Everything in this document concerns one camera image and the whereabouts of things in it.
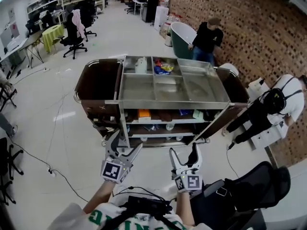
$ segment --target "trash bin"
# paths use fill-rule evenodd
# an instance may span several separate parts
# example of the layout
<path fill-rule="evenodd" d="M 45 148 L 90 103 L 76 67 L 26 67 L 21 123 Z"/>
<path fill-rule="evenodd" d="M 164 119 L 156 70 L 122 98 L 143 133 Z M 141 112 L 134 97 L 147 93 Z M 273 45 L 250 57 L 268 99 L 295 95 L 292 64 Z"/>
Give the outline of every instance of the trash bin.
<path fill-rule="evenodd" d="M 166 46 L 169 46 L 169 47 L 172 46 L 172 38 L 171 38 L 171 34 L 170 33 L 166 34 L 165 43 L 164 44 Z"/>
<path fill-rule="evenodd" d="M 117 59 L 100 59 L 85 65 L 73 93 L 93 127 L 102 137 L 120 126 L 118 92 L 122 64 Z"/>

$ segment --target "green bathtub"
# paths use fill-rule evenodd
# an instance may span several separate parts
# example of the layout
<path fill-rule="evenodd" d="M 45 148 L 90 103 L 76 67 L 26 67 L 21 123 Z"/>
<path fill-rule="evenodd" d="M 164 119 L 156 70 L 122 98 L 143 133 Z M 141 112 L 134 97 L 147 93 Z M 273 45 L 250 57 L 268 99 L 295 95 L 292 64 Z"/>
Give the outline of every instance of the green bathtub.
<path fill-rule="evenodd" d="M 196 31 L 187 24 L 182 22 L 173 22 L 171 24 L 173 50 L 178 58 L 192 59 L 193 53 L 188 50 L 188 45 L 193 42 L 196 34 Z"/>

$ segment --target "forearm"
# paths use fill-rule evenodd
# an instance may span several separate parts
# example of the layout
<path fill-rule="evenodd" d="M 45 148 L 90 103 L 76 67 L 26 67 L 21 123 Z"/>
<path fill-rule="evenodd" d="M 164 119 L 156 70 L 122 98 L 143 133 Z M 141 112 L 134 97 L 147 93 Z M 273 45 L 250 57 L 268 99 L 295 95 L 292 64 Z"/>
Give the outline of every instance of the forearm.
<path fill-rule="evenodd" d="M 188 192 L 177 194 L 176 214 L 179 215 L 184 225 L 195 226 Z"/>
<path fill-rule="evenodd" d="M 86 204 L 83 208 L 83 211 L 86 214 L 91 213 L 98 205 L 102 203 L 107 203 L 110 199 L 112 191 L 115 187 L 115 183 L 105 181 L 95 195 L 91 198 L 91 200 Z"/>
<path fill-rule="evenodd" d="M 291 116 L 286 116 L 284 118 L 284 122 L 286 123 L 286 125 L 288 127 L 290 127 L 292 124 L 294 124 L 294 120 L 293 120 L 293 118 Z"/>

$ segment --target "human hand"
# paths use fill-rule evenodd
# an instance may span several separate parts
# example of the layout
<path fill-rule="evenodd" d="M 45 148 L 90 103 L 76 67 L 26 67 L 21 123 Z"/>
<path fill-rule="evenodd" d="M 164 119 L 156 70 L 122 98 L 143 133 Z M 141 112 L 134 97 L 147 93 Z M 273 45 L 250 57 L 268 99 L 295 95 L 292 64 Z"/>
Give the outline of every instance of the human hand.
<path fill-rule="evenodd" d="M 194 48 L 194 45 L 193 44 L 189 44 L 188 50 L 192 50 L 193 48 Z"/>

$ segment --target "shoe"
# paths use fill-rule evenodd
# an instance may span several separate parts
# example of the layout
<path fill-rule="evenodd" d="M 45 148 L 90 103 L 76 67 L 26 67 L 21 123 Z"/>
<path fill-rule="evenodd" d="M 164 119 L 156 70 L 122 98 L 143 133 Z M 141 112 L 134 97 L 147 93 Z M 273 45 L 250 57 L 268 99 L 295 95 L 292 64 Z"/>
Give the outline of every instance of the shoe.
<path fill-rule="evenodd" d="M 227 127 L 224 127 L 222 129 L 222 136 L 227 136 L 229 134 L 229 131 L 227 130 Z"/>
<path fill-rule="evenodd" d="M 16 132 L 17 132 L 17 130 L 18 130 L 18 126 L 17 125 L 15 125 L 14 127 L 13 127 L 13 134 L 10 136 L 11 138 L 13 138 L 14 137 L 14 135 L 16 134 Z"/>

